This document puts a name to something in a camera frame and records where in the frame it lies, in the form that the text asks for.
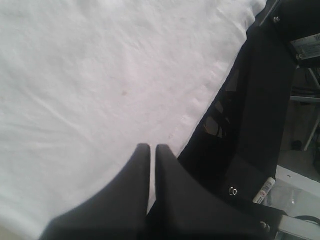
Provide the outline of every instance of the white fabric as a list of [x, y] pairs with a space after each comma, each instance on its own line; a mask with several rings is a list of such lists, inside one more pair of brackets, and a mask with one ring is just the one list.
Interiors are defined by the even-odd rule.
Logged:
[[178, 155], [265, 4], [0, 0], [0, 225], [37, 239], [138, 143]]

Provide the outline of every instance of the bolt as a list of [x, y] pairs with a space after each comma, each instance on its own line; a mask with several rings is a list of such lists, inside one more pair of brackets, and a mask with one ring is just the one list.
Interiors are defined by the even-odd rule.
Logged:
[[273, 18], [273, 22], [275, 23], [275, 24], [277, 24], [278, 22], [280, 22], [280, 17], [274, 17]]
[[271, 229], [271, 228], [270, 228], [270, 226], [269, 226], [268, 224], [266, 224], [264, 221], [261, 221], [260, 224], [261, 224], [262, 228], [263, 228], [267, 233], [270, 232], [270, 229]]
[[235, 196], [238, 194], [238, 190], [235, 189], [233, 186], [229, 188], [229, 195], [230, 196]]

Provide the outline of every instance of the wrinkled fabric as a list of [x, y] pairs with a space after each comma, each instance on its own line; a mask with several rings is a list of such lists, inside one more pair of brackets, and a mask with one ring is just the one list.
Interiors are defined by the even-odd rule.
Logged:
[[37, 239], [137, 144], [178, 156], [265, 4], [0, 0], [0, 225]]

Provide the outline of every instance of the white label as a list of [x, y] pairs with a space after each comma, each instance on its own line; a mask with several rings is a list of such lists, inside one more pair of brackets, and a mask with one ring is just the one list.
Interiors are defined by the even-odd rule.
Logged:
[[320, 57], [320, 33], [291, 42], [300, 59]]

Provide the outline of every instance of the metal screw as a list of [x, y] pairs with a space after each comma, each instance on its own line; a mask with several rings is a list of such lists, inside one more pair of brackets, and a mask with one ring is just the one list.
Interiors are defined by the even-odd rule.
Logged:
[[235, 196], [238, 194], [238, 190], [235, 189], [233, 186], [229, 188], [229, 195], [230, 196]]
[[273, 18], [273, 22], [275, 23], [275, 24], [277, 24], [278, 22], [280, 22], [280, 17], [274, 17]]
[[271, 228], [270, 228], [269, 224], [266, 224], [264, 221], [261, 221], [260, 224], [261, 224], [262, 228], [263, 228], [267, 233], [270, 232], [270, 229], [271, 229]]

